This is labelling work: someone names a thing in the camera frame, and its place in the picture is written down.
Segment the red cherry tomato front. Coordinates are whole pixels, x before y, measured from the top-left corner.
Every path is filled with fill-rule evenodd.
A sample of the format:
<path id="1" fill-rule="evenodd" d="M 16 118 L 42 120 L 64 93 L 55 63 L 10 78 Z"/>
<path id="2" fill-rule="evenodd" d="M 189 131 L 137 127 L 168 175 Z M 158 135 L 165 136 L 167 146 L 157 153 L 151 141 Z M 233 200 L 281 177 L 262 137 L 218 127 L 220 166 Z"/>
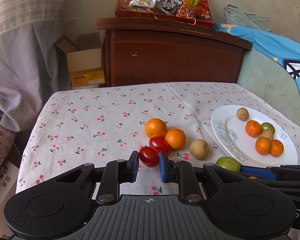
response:
<path id="1" fill-rule="evenodd" d="M 147 167 L 156 167 L 159 164 L 159 156 L 151 147 L 143 147 L 139 151 L 139 158 Z"/>

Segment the red cherry tomato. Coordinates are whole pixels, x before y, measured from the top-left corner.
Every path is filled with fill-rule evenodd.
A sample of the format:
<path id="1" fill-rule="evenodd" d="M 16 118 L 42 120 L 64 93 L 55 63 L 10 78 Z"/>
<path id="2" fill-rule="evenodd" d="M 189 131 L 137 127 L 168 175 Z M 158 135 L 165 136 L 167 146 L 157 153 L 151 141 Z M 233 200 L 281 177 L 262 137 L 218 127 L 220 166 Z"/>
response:
<path id="1" fill-rule="evenodd" d="M 159 164 L 159 156 L 151 147 L 143 147 L 139 151 L 139 158 L 147 167 L 156 167 Z"/>
<path id="2" fill-rule="evenodd" d="M 169 155 L 171 150 L 169 144 L 161 137 L 152 137 L 149 140 L 149 146 L 155 150 L 157 154 L 162 151 Z"/>

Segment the red cherry tomato back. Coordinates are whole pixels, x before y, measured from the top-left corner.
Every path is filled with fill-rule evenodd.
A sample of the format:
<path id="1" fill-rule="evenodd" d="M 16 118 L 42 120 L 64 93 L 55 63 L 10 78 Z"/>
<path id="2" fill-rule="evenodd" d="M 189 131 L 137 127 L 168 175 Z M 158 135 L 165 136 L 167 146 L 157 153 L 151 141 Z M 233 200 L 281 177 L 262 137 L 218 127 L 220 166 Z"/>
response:
<path id="1" fill-rule="evenodd" d="M 171 150 L 169 144 L 161 137 L 152 137 L 149 140 L 149 146 L 155 150 L 157 154 L 162 151 L 169 155 Z"/>

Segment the orange mandarin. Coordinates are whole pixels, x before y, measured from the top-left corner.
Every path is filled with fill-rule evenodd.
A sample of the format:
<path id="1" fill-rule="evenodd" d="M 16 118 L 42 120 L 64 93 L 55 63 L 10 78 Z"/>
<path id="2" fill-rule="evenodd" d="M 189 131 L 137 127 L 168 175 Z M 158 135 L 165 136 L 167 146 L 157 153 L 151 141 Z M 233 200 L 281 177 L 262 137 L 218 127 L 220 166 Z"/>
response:
<path id="1" fill-rule="evenodd" d="M 167 133 L 167 125 L 158 118 L 153 118 L 145 123 L 145 134 L 150 139 L 153 137 L 164 138 Z"/>
<path id="2" fill-rule="evenodd" d="M 186 144 L 186 135 L 181 129 L 173 128 L 166 133 L 165 141 L 171 149 L 181 150 Z"/>

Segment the brown kiwi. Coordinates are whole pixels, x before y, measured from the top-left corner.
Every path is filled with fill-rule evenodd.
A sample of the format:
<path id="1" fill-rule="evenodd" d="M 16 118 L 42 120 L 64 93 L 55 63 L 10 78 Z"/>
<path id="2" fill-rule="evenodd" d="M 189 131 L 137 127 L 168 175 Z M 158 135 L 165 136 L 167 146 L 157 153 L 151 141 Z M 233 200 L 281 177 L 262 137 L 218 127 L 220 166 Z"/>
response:
<path id="1" fill-rule="evenodd" d="M 197 139 L 190 144 L 191 154 L 198 160 L 204 160 L 209 154 L 209 145 L 203 139 Z"/>

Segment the green lime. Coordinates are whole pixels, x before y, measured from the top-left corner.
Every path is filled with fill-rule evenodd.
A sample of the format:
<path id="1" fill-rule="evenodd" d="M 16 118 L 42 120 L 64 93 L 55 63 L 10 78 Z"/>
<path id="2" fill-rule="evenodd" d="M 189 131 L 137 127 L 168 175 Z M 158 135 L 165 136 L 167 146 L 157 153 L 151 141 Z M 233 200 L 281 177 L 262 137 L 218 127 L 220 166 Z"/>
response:
<path id="1" fill-rule="evenodd" d="M 275 134 L 275 131 L 276 131 L 275 127 L 269 122 L 263 122 L 261 124 L 261 129 L 262 129 L 262 132 L 271 131 L 273 134 Z"/>
<path id="2" fill-rule="evenodd" d="M 241 170 L 240 163 L 232 157 L 221 157 L 216 161 L 216 165 L 233 172 Z"/>

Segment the orange mandarin plate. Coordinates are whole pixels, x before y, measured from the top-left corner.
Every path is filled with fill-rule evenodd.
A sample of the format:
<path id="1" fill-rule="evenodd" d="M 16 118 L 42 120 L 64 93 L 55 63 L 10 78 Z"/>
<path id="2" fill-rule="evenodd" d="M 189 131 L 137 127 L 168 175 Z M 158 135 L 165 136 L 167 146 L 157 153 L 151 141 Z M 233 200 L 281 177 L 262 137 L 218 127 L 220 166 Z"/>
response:
<path id="1" fill-rule="evenodd" d="M 271 149 L 270 149 L 269 153 L 273 157 L 281 156 L 285 150 L 283 143 L 277 139 L 273 139 L 270 143 L 271 143 Z"/>
<path id="2" fill-rule="evenodd" d="M 267 137 L 259 137 L 255 142 L 255 149 L 261 155 L 268 154 L 271 150 L 271 140 Z"/>
<path id="3" fill-rule="evenodd" d="M 250 120 L 245 125 L 245 131 L 249 136 L 256 138 L 261 134 L 262 129 L 257 121 Z"/>

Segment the brown kiwi plate middle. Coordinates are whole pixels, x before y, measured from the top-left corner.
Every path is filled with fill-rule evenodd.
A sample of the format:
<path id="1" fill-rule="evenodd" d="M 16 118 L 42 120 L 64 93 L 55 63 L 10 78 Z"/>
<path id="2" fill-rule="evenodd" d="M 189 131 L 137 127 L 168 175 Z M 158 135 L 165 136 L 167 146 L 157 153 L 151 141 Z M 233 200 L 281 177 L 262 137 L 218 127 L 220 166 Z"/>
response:
<path id="1" fill-rule="evenodd" d="M 262 133 L 261 133 L 261 136 L 262 137 L 266 137 L 267 139 L 269 139 L 270 141 L 274 139 L 274 133 L 269 130 L 269 129 L 266 129 L 264 130 Z"/>

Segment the brown kiwi plate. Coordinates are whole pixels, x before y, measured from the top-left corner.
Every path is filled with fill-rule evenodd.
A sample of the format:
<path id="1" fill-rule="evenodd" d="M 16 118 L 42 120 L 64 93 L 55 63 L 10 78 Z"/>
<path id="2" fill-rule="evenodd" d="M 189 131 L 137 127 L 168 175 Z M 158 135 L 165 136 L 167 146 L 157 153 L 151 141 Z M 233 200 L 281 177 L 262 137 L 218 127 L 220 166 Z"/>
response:
<path id="1" fill-rule="evenodd" d="M 269 130 L 269 129 L 266 129 L 264 130 L 262 133 L 261 133 L 261 136 L 262 137 L 266 137 L 267 139 L 269 139 L 270 141 L 274 139 L 274 133 Z"/>
<path id="2" fill-rule="evenodd" d="M 246 108 L 241 107 L 236 112 L 237 118 L 239 120 L 245 121 L 249 118 L 249 112 Z"/>

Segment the green lime on plate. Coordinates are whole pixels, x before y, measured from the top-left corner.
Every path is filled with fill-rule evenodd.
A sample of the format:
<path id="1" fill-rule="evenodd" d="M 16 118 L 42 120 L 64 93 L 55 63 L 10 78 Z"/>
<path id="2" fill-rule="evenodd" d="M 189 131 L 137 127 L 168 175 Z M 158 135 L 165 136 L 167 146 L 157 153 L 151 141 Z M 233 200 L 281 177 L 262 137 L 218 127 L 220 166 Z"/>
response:
<path id="1" fill-rule="evenodd" d="M 275 127 L 269 122 L 263 122 L 261 124 L 261 129 L 262 129 L 262 132 L 271 131 L 273 134 L 275 134 L 275 131 L 276 131 Z"/>

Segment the brown kiwi plate top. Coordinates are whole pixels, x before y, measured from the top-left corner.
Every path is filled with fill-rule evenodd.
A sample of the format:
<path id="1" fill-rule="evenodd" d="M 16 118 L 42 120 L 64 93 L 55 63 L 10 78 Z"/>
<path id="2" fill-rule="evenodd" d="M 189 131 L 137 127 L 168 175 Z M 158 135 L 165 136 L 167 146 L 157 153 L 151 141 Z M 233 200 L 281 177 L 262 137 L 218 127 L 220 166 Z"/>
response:
<path id="1" fill-rule="evenodd" d="M 245 121 L 249 118 L 249 112 L 246 108 L 241 107 L 236 112 L 237 118 L 239 120 Z"/>

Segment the dark wooden cabinet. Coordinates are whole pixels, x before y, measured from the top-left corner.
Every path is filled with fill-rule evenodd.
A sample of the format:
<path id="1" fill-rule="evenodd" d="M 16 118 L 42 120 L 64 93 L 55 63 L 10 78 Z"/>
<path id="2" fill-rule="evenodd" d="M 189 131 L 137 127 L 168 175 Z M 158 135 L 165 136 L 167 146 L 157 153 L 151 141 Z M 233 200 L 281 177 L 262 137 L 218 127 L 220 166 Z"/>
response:
<path id="1" fill-rule="evenodd" d="M 108 86 L 190 81 L 236 83 L 251 42 L 156 18 L 100 18 Z"/>

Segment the open cardboard box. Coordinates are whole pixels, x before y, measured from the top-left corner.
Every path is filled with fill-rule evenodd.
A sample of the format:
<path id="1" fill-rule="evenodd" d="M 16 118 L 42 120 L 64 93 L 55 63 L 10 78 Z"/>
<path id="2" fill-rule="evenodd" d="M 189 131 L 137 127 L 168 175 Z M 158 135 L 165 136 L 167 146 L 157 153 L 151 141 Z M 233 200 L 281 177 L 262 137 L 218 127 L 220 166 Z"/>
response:
<path id="1" fill-rule="evenodd" d="M 103 66 L 103 41 L 99 33 L 78 35 L 76 42 L 67 37 L 56 43 L 61 62 L 65 63 L 70 85 L 74 89 L 106 83 Z"/>

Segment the checked curtain cloth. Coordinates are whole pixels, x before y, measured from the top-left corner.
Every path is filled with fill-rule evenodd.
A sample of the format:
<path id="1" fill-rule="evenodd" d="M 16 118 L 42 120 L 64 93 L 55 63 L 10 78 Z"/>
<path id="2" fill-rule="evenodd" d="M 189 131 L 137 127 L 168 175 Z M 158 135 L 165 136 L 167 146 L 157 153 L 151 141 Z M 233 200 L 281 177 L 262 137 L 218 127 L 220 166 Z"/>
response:
<path id="1" fill-rule="evenodd" d="M 55 44 L 63 0 L 0 0 L 1 125 L 29 129 L 59 90 Z"/>

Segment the red snack gift package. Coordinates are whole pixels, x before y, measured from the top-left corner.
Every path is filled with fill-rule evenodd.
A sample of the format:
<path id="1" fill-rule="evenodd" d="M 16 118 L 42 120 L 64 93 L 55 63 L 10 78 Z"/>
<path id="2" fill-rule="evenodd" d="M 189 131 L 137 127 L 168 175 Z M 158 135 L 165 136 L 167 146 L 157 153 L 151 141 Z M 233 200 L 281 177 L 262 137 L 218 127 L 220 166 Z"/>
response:
<path id="1" fill-rule="evenodd" d="M 115 16 L 156 18 L 212 27 L 208 0 L 117 0 Z"/>

